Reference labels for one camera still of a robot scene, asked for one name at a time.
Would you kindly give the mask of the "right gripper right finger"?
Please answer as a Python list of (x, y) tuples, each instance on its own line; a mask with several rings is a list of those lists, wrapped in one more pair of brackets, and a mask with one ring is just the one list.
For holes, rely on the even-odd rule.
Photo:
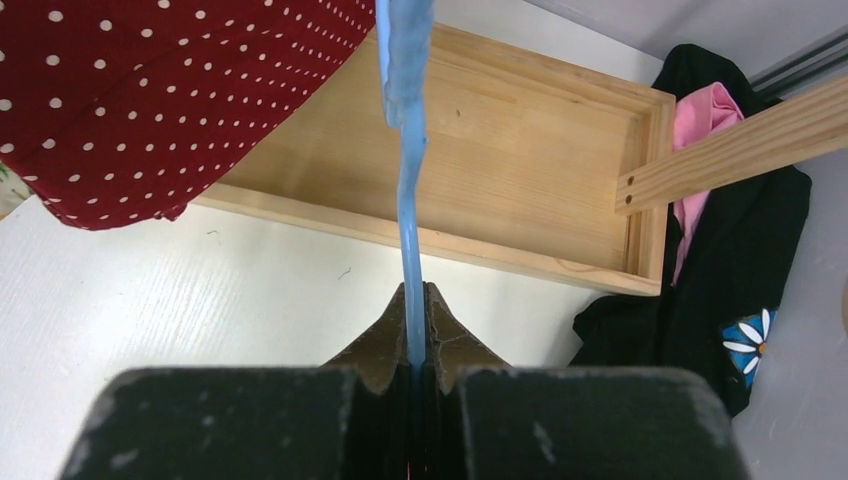
[(424, 295), (428, 342), (423, 366), (424, 477), (464, 479), (464, 413), (457, 379), (472, 368), (501, 368), (508, 363), (456, 319), (435, 284), (426, 282)]

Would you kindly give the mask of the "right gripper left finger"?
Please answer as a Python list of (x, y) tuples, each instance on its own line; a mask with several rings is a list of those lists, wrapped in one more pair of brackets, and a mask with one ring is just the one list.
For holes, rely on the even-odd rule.
[(342, 479), (407, 477), (407, 355), (404, 287), (381, 316), (325, 363), (351, 381), (343, 404)]

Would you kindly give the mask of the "blue wire hanger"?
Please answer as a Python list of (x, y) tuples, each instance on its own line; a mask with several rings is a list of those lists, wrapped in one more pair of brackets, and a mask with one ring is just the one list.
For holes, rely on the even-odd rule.
[(407, 357), (426, 358), (426, 320), (416, 188), (428, 145), (424, 83), (434, 24), (431, 1), (378, 1), (375, 8), (384, 117), (400, 134), (397, 222), (405, 289)]

